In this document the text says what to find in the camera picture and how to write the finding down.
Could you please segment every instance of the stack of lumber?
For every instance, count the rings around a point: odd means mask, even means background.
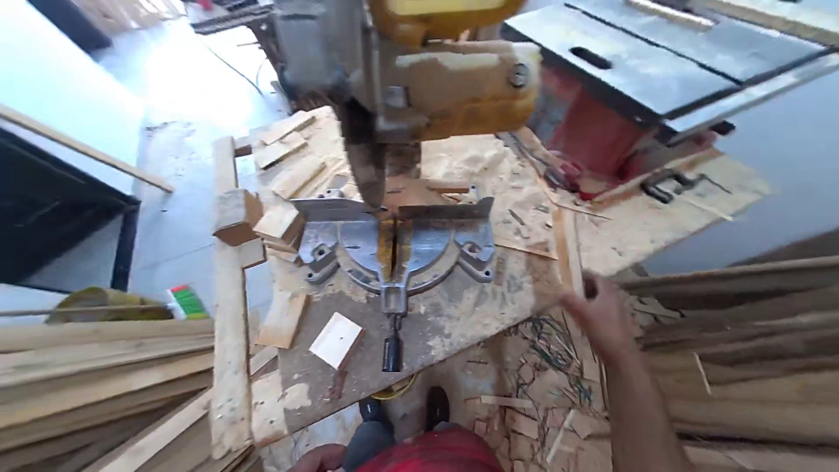
[[[213,340],[210,319],[0,329],[0,470],[193,469],[200,462],[187,467],[180,451],[173,464],[156,452],[201,442],[209,450],[207,421],[205,436],[191,427],[157,449],[144,445],[153,452],[143,461],[133,451],[132,467],[106,458],[211,385]]]

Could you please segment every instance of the shoe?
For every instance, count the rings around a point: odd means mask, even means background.
[[[367,396],[358,402],[358,410],[362,414],[362,422],[380,422],[393,434],[393,423],[388,419],[381,401]]]
[[[443,387],[435,386],[428,389],[425,398],[425,432],[434,429],[440,422],[449,421],[449,396]]]

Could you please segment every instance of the white wall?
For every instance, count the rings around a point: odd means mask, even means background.
[[[143,104],[26,0],[3,1],[0,103],[137,164]],[[5,122],[0,125],[14,130]],[[59,157],[132,193],[131,176],[86,156],[61,153]]]

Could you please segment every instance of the white wood piece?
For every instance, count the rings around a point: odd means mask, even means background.
[[[282,138],[281,140],[265,146],[253,153],[253,162],[259,166],[260,169],[270,167],[277,162],[289,157],[291,153],[306,146],[305,138],[300,133],[292,133]]]
[[[341,370],[364,329],[339,312],[332,314],[309,351],[336,370]]]

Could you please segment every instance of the concrete floor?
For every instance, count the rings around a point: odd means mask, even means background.
[[[276,79],[274,70],[256,45],[245,45],[253,41],[244,27],[199,36],[182,18],[119,35],[112,48],[95,54],[146,104],[139,166],[176,188],[165,194],[142,182],[134,186],[142,203],[131,292],[164,299],[167,288],[188,283],[208,309],[213,307],[211,144],[287,115],[284,100],[269,85]],[[263,95],[211,49],[252,81],[259,72]],[[237,164],[240,186],[255,190],[252,161],[239,159]],[[247,278],[248,305],[264,316],[271,302],[268,266],[248,269]]]

